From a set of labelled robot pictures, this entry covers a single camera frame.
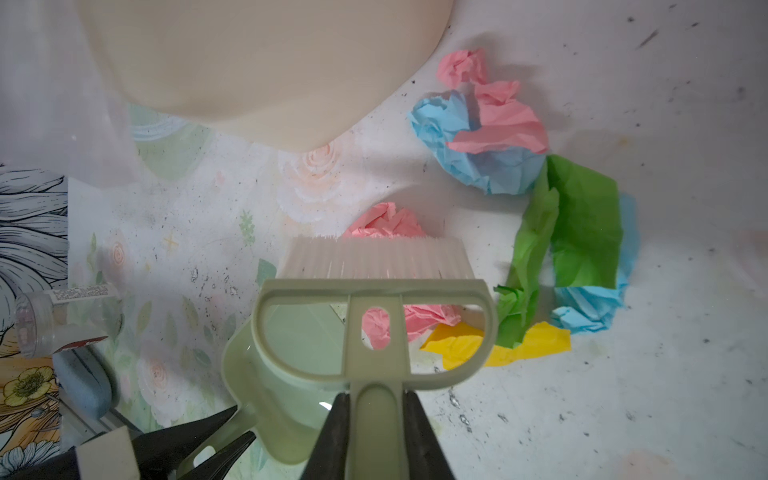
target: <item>white bristles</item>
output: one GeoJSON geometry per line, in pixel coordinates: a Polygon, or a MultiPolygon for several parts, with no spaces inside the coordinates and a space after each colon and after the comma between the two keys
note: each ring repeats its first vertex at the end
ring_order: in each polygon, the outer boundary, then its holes
{"type": "Polygon", "coordinates": [[[279,278],[473,279],[455,238],[297,237],[279,278]]]}

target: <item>black and white drawing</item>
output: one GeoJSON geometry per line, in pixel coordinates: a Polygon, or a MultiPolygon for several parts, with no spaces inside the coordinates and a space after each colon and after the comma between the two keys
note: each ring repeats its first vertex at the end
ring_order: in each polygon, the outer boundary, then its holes
{"type": "Polygon", "coordinates": [[[67,286],[67,181],[0,165],[0,334],[20,293],[67,286]]]}

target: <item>blue sponge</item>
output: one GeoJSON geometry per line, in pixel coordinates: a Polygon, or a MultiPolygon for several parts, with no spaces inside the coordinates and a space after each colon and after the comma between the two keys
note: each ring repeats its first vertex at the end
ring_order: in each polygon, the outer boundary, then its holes
{"type": "Polygon", "coordinates": [[[92,419],[100,419],[112,404],[112,388],[104,368],[88,347],[53,355],[53,370],[67,395],[92,419]]]}

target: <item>hole in handle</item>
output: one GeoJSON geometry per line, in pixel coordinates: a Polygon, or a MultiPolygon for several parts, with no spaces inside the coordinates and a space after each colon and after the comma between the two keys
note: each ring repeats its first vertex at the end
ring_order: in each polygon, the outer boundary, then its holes
{"type": "Polygon", "coordinates": [[[385,349],[389,345],[389,313],[383,308],[369,308],[362,315],[362,344],[371,350],[385,349]]]}
{"type": "Polygon", "coordinates": [[[197,468],[198,465],[202,464],[214,455],[216,455],[216,449],[208,445],[206,448],[200,450],[200,453],[195,456],[195,458],[192,460],[192,465],[197,468]]]}

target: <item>pink tissue paper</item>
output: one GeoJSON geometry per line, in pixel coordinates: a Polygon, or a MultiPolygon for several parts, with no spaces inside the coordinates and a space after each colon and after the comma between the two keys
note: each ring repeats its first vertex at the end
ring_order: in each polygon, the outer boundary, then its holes
{"type": "MultiPolygon", "coordinates": [[[[398,212],[393,202],[374,205],[350,226],[344,237],[426,237],[412,211],[398,212]]],[[[437,323],[456,325],[462,318],[453,305],[406,305],[406,330],[411,342],[437,323]]],[[[382,309],[370,309],[362,318],[362,331],[373,349],[389,344],[389,315],[382,309]]]]}
{"type": "Polygon", "coordinates": [[[544,125],[529,106],[515,99],[520,82],[487,83],[488,69],[482,48],[446,55],[437,68],[437,78],[449,88],[465,82],[475,86],[481,127],[476,131],[458,132],[453,141],[447,142],[451,150],[466,154],[503,151],[510,147],[524,147],[535,154],[549,150],[544,125]]]}
{"type": "Polygon", "coordinates": [[[460,84],[488,82],[488,69],[485,66],[485,50],[459,50],[447,54],[437,67],[437,78],[448,88],[457,88],[460,84]]]}
{"type": "Polygon", "coordinates": [[[524,147],[535,154],[549,150],[549,138],[541,120],[529,106],[515,99],[519,90],[519,81],[476,84],[481,127],[458,132],[448,142],[448,148],[468,154],[510,147],[524,147]]]}

